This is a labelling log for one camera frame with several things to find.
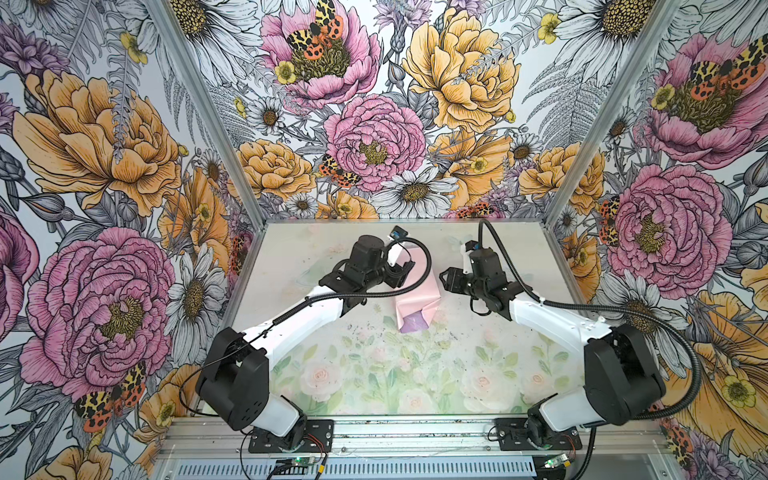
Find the purple wrapping paper sheet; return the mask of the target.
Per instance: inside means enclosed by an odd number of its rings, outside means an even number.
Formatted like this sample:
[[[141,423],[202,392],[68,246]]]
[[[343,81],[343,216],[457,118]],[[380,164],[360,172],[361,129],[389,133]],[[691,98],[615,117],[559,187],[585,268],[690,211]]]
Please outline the purple wrapping paper sheet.
[[[407,247],[398,257],[399,264],[404,265],[406,261],[413,261],[415,265],[403,288],[414,284],[425,272],[428,275],[416,289],[395,297],[397,329],[402,334],[427,330],[441,302],[437,276],[432,267],[427,267],[424,252],[416,246]]]

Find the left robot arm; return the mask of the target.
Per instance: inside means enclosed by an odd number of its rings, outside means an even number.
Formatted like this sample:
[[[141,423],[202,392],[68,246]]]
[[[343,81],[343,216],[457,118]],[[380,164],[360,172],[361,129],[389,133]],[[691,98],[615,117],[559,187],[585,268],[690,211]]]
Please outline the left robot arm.
[[[272,320],[244,331],[227,327],[213,339],[195,385],[198,397],[257,450],[295,452],[326,445],[312,434],[308,416],[294,402],[270,391],[270,374],[310,334],[370,299],[416,290],[432,266],[428,248],[399,227],[388,239],[362,235],[316,287]]]

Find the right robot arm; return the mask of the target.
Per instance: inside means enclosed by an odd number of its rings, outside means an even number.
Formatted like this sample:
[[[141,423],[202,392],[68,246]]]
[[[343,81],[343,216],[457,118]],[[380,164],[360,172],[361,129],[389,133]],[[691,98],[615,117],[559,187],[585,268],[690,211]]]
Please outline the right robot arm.
[[[439,278],[446,291],[482,301],[490,312],[544,335],[583,363],[581,386],[528,410],[525,429],[532,445],[544,448],[580,425],[624,425],[666,394],[644,335],[634,327],[610,327],[580,315],[571,304],[559,308],[535,299],[503,273],[484,277],[451,267]]]

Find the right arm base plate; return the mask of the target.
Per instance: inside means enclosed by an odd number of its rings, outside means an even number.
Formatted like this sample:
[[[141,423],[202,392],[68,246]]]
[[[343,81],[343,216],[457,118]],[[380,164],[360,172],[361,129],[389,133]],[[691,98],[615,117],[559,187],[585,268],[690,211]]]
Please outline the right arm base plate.
[[[533,418],[496,418],[491,432],[502,451],[578,451],[583,448],[576,429],[556,432]]]

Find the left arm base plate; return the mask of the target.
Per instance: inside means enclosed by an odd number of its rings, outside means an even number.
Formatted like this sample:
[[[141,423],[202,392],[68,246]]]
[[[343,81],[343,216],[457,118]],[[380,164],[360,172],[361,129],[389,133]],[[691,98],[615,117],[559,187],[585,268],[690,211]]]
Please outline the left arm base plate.
[[[300,420],[283,437],[256,428],[247,450],[251,454],[329,453],[334,430],[335,422],[325,418]]]

